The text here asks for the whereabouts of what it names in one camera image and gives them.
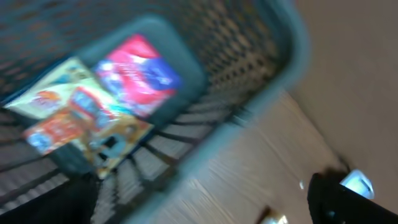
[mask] yellow package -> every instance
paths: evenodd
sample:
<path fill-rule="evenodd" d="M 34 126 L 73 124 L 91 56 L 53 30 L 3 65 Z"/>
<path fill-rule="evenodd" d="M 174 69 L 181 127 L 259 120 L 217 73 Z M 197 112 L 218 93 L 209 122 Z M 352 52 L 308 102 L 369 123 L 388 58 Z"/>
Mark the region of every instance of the yellow package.
<path fill-rule="evenodd" d="M 104 179 L 131 153 L 152 129 L 152 125 L 129 114 L 110 113 L 105 107 L 100 111 L 97 114 L 104 112 L 111 118 L 101 127 L 98 126 L 98 120 L 103 119 L 102 115 L 92 116 L 91 112 L 70 105 L 27 129 L 24 136 L 42 155 L 66 143 L 74 143 L 96 168 L 99 178 Z"/>
<path fill-rule="evenodd" d="M 101 94 L 107 94 L 90 69 L 78 58 L 69 58 L 5 108 L 30 118 L 43 119 L 65 106 L 79 86 L 101 90 Z"/>
<path fill-rule="evenodd" d="M 152 129 L 153 125 L 129 114 L 110 95 L 98 89 L 78 87 L 70 97 L 68 108 L 82 120 L 85 132 L 72 143 L 105 178 Z"/>

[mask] snack package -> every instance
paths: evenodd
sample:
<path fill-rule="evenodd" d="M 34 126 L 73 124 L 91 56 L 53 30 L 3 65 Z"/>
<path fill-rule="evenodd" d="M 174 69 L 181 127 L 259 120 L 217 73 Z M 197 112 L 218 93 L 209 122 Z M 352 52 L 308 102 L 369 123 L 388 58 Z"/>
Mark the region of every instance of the snack package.
<path fill-rule="evenodd" d="M 153 125 L 124 113 L 112 97 L 98 97 L 96 91 L 77 88 L 67 107 L 26 130 L 24 136 L 42 155 L 73 143 L 104 179 Z"/>
<path fill-rule="evenodd" d="M 69 58 L 5 107 L 30 118 L 43 119 L 64 107 L 79 86 L 101 90 L 99 95 L 108 94 L 80 60 Z"/>
<path fill-rule="evenodd" d="M 180 77 L 142 35 L 134 35 L 100 61 L 103 86 L 133 114 L 147 117 L 180 86 Z"/>
<path fill-rule="evenodd" d="M 84 129 L 68 109 L 62 109 L 27 129 L 24 136 L 41 155 L 46 155 L 82 136 Z"/>

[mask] candy bag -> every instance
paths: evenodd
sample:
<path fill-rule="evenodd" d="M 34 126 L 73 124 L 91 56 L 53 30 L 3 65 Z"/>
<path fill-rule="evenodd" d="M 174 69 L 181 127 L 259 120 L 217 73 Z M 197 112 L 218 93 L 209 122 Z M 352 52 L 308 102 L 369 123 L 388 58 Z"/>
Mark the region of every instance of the candy bag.
<path fill-rule="evenodd" d="M 126 40 L 95 72 L 103 86 L 140 117 L 151 115 L 180 86 L 180 77 L 142 35 Z"/>

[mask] black object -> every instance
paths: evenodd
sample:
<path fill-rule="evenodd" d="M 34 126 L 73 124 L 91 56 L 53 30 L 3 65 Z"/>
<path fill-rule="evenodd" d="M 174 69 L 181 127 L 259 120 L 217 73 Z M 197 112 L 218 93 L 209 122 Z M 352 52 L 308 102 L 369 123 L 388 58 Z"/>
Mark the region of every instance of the black object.
<path fill-rule="evenodd" d="M 398 215 L 342 186 L 342 172 L 314 174 L 308 188 L 313 224 L 398 223 Z"/>
<path fill-rule="evenodd" d="M 86 174 L 0 216 L 0 223 L 89 224 L 98 198 L 98 179 Z"/>

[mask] basket mesh side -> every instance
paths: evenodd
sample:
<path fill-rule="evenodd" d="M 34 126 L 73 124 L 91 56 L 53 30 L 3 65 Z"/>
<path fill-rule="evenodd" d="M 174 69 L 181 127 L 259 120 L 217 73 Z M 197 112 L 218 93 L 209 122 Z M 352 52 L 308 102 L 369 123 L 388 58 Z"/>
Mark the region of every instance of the basket mesh side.
<path fill-rule="evenodd" d="M 284 36 L 271 29 L 280 21 L 264 23 L 250 1 L 4 0 L 0 13 L 0 100 L 54 61 L 147 13 L 172 23 L 208 75 L 204 95 L 101 184 L 94 223 L 131 209 L 164 184 L 172 166 L 271 82 L 288 59 L 276 42 Z M 0 112 L 0 213 L 67 180 L 21 139 L 18 124 Z"/>

